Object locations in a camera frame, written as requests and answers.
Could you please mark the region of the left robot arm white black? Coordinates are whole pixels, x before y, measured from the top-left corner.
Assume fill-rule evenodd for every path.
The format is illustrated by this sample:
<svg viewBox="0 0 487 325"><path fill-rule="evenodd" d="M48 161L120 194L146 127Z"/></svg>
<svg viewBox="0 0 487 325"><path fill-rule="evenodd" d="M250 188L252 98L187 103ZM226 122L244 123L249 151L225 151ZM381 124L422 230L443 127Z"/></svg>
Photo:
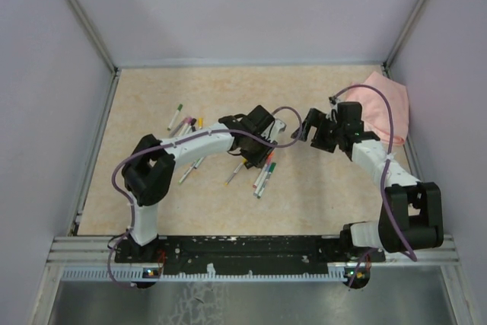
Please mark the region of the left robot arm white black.
<svg viewBox="0 0 487 325"><path fill-rule="evenodd" d="M186 135L165 140L144 136L121 170L132 200L132 254L144 262L157 256L158 204L167 195L175 170L206 156L235 150L251 167L261 168L285 129L283 121L259 105L247 115L223 116L217 123Z"/></svg>

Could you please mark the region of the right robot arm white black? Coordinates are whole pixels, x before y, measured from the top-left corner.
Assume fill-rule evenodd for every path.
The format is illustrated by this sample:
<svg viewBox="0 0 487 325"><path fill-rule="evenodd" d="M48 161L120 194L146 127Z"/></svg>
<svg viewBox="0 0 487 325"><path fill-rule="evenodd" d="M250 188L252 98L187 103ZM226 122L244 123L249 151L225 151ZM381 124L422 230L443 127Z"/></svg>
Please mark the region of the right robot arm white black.
<svg viewBox="0 0 487 325"><path fill-rule="evenodd" d="M380 138L364 128L359 102L337 103L329 113L309 110L292 138L305 142L309 131L311 146L333 153L343 151L379 188L382 199L376 221L347 224L341 234L340 252L355 261L367 247L388 253L411 253L439 247L444 242L441 191L436 183L425 183L411 175L389 153Z"/></svg>

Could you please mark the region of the yellow marker pen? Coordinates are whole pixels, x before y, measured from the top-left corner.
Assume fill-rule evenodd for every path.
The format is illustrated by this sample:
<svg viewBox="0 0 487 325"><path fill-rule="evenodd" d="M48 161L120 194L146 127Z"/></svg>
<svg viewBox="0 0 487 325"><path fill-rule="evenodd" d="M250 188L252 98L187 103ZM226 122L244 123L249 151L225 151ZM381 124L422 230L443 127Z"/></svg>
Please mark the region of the yellow marker pen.
<svg viewBox="0 0 487 325"><path fill-rule="evenodd" d="M240 169L245 165L245 163L242 161L240 162L236 167L235 169L233 170L233 172L231 173L231 175L226 179L226 181L224 182L225 186L227 186L234 178L235 176L239 173Z"/></svg>

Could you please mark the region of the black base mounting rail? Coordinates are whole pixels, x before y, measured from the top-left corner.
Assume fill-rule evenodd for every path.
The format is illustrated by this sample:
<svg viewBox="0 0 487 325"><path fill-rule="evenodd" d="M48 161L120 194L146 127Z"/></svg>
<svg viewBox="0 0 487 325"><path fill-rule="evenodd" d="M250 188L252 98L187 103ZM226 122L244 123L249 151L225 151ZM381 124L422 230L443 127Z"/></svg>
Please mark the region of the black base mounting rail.
<svg viewBox="0 0 487 325"><path fill-rule="evenodd" d="M163 274L220 276L327 274L331 263L352 263L367 252L339 236L160 236L145 246L128 238L115 249L116 263L153 263Z"/></svg>

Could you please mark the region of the lime cap white marker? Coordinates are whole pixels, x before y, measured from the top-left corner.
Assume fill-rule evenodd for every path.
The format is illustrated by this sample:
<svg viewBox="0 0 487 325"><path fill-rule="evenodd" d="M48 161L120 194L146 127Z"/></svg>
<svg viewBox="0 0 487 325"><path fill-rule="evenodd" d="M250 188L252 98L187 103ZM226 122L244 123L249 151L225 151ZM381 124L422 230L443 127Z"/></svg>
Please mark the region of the lime cap white marker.
<svg viewBox="0 0 487 325"><path fill-rule="evenodd" d="M178 180L178 184L183 184L184 181L187 179L187 177L191 174L191 172L194 170L195 166L197 165L198 160L194 161L183 173L183 176Z"/></svg>

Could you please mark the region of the grey transparent pen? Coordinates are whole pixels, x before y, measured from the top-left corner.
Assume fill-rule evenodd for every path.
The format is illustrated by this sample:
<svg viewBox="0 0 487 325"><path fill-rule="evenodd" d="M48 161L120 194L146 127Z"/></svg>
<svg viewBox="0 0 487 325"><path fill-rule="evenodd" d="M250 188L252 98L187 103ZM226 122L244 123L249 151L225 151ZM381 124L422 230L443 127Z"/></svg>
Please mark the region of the grey transparent pen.
<svg viewBox="0 0 487 325"><path fill-rule="evenodd" d="M188 121L191 121L191 118L190 117L186 117L184 118L176 127L174 127L170 134L169 134L169 137L172 138L174 137L185 125Z"/></svg>

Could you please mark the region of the green cap white marker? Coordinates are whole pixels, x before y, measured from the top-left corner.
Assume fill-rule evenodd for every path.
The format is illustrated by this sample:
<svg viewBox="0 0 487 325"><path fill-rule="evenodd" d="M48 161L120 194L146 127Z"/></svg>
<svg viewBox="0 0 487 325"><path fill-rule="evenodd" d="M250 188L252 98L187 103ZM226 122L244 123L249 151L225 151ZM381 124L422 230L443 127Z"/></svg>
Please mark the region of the green cap white marker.
<svg viewBox="0 0 487 325"><path fill-rule="evenodd" d="M178 107L176 108L168 126L167 126L168 131L172 130L174 123L176 122L176 120L177 120L178 116L180 115L180 112L182 109L183 109L183 104L179 104Z"/></svg>

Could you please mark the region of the pink cap paint marker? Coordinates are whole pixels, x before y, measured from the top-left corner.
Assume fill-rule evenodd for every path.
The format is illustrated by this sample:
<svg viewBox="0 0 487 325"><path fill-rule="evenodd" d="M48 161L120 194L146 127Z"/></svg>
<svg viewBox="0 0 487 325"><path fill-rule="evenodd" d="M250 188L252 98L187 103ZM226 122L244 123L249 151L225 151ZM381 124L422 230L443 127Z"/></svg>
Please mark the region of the pink cap paint marker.
<svg viewBox="0 0 487 325"><path fill-rule="evenodd" d="M253 184L253 188L256 189L261 181L261 179L263 178L265 172L267 171L267 168L269 167L269 163L270 163L270 160L268 159L265 164L263 165L261 171L259 172L259 175L258 177L256 178L254 184Z"/></svg>

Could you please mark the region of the blue cap white marker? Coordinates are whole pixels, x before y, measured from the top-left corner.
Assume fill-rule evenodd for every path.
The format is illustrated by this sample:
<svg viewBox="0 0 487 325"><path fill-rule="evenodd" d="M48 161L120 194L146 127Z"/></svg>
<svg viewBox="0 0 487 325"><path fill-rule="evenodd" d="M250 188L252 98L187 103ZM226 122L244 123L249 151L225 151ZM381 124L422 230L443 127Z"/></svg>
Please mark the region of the blue cap white marker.
<svg viewBox="0 0 487 325"><path fill-rule="evenodd" d="M201 163L204 161L204 159L205 159L205 157L200 158L200 159L199 159L199 160L198 160L198 161L195 163L194 168L195 168L195 169L197 169L197 168L198 168L198 167L201 165Z"/></svg>

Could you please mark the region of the pink cap white marker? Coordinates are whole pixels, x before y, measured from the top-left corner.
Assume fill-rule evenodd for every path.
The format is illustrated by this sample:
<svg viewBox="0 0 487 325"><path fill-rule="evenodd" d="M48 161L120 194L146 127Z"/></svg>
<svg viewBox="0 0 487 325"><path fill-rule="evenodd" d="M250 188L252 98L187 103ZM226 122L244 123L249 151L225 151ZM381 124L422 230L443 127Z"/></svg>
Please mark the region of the pink cap white marker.
<svg viewBox="0 0 487 325"><path fill-rule="evenodd" d="M178 136L182 136L182 135L185 135L187 134L187 131L190 129L191 127L191 122L192 122L193 118L192 117L187 117L184 124L183 124L183 127L182 129L180 130Z"/></svg>

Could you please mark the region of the pink cloth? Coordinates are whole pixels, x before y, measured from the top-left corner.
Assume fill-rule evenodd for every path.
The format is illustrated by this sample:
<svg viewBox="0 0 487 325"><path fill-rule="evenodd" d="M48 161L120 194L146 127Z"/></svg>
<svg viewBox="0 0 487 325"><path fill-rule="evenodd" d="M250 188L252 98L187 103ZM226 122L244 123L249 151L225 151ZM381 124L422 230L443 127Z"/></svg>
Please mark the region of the pink cloth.
<svg viewBox="0 0 487 325"><path fill-rule="evenodd" d="M379 72L373 72L363 85L373 87L385 96L393 117L393 145L404 145L409 131L409 98L406 86ZM391 128L387 105L376 91L364 87L352 88L346 91L345 101L359 102L362 105L361 118L364 128L374 132L384 143L390 141Z"/></svg>

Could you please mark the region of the black cap white marker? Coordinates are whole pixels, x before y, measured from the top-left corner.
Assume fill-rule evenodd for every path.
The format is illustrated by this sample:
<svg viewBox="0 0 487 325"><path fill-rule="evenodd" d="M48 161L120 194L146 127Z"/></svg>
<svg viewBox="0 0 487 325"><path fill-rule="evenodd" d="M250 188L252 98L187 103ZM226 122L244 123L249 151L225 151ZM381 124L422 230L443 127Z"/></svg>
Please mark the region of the black cap white marker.
<svg viewBox="0 0 487 325"><path fill-rule="evenodd" d="M196 131L196 119L192 119L189 123L189 126L188 126L188 129L187 129L187 132L188 133L191 133L191 132L195 132Z"/></svg>

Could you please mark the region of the dark green cap marker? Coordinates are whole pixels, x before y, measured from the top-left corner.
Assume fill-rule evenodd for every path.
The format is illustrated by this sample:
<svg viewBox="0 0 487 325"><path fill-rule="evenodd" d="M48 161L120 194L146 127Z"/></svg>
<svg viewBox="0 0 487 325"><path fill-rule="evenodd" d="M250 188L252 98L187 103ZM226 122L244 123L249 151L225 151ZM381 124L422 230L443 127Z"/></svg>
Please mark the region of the dark green cap marker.
<svg viewBox="0 0 487 325"><path fill-rule="evenodd" d="M269 177L268 177L268 178L266 179L266 181L264 182L263 188L260 190L259 195L257 196L257 198L258 198L258 199L260 199L260 198L262 197L263 192L264 192L264 190L265 190L266 186L267 186L267 185L268 185L268 183L269 183L270 177L272 176L272 173L269 175Z"/></svg>

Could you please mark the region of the black orange highlighter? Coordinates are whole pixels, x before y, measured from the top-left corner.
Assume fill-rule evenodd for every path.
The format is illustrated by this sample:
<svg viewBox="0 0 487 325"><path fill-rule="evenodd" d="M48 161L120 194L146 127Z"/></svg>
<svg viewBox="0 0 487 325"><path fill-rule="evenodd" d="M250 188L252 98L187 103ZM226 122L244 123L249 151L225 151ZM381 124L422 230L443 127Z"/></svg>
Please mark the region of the black orange highlighter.
<svg viewBox="0 0 487 325"><path fill-rule="evenodd" d="M262 168L265 162L272 156L273 152L266 152L266 153L259 153L250 155L245 162L246 169L250 169L252 167L255 168Z"/></svg>

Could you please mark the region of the lilac cap paint marker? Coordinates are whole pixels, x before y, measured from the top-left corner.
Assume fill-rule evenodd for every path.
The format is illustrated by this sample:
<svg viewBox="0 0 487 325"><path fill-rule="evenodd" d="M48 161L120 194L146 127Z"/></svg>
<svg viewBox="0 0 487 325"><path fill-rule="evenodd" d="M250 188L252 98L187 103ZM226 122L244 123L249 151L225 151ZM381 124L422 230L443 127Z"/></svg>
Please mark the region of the lilac cap paint marker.
<svg viewBox="0 0 487 325"><path fill-rule="evenodd" d="M258 196L260 190L263 188L264 182L266 179L269 177L269 175L272 173L273 169L275 168L275 163L271 163L265 170L263 176L261 177L260 181L258 182L256 189L254 191L254 196Z"/></svg>

